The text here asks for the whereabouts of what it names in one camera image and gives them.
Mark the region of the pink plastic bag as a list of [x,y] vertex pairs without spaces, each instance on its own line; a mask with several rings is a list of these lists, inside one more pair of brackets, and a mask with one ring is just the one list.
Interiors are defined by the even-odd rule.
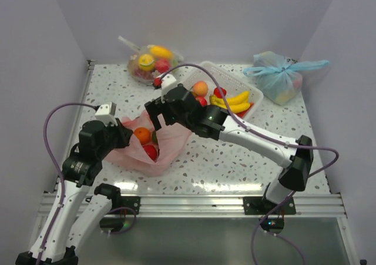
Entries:
[[158,120],[161,129],[155,130],[145,110],[134,119],[121,118],[124,127],[133,131],[129,146],[111,151],[105,160],[147,176],[161,175],[181,154],[192,133],[178,123],[165,124],[161,115]]

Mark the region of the yellow banana bunch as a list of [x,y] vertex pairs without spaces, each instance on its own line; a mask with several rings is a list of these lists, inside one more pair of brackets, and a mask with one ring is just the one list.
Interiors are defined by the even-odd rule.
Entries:
[[[242,113],[250,109],[253,106],[253,102],[249,102],[249,94],[249,91],[244,91],[235,97],[226,98],[230,110],[233,113]],[[216,105],[223,109],[227,109],[225,101],[215,95],[211,95],[209,97],[209,102],[211,105]]]

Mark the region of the watermelon slice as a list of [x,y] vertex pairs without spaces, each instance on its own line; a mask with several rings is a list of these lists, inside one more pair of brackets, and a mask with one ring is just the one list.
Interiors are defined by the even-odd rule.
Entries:
[[236,115],[237,115],[238,117],[240,117],[240,118],[244,118],[244,116],[249,112],[249,110],[253,107],[253,105],[254,105],[254,103],[251,102],[251,103],[250,103],[250,107],[249,107],[247,110],[244,110],[244,111],[242,111],[242,112],[240,112],[240,113],[237,113]]

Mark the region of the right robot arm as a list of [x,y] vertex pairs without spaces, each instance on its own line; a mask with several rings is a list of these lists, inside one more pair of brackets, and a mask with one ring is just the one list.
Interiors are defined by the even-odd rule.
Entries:
[[281,167],[280,174],[267,185],[263,197],[252,207],[260,212],[276,213],[291,192],[306,188],[314,159],[312,140],[307,136],[298,139],[268,133],[227,109],[216,105],[203,106],[182,84],[145,104],[145,109],[156,130],[178,123],[202,138],[233,143],[256,152]]

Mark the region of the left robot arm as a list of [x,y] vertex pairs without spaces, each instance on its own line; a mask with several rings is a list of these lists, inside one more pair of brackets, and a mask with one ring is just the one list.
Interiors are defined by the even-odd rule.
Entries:
[[92,120],[82,126],[78,143],[63,163],[63,181],[47,221],[33,246],[18,255],[16,264],[78,263],[80,248],[102,217],[125,208],[120,189],[102,183],[84,212],[78,213],[104,158],[114,149],[127,147],[132,134],[118,118],[108,124]]

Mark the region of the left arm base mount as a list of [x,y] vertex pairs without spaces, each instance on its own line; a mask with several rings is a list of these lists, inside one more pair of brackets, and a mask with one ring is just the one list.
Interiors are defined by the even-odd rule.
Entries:
[[135,226],[139,209],[139,196],[97,194],[85,210],[88,218],[84,218],[84,225],[87,226],[90,222],[90,225],[98,226],[108,235],[123,234]]

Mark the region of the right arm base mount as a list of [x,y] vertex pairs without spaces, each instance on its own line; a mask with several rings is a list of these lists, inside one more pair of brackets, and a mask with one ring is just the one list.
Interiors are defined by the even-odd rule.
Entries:
[[294,199],[291,198],[287,201],[286,204],[280,206],[277,210],[272,212],[271,217],[269,217],[267,213],[276,206],[276,204],[267,201],[261,196],[243,197],[244,214],[258,215],[259,221],[261,221],[263,217],[266,217],[265,220],[262,223],[260,223],[260,227],[266,232],[279,234],[284,229],[285,216],[295,215],[297,212]]

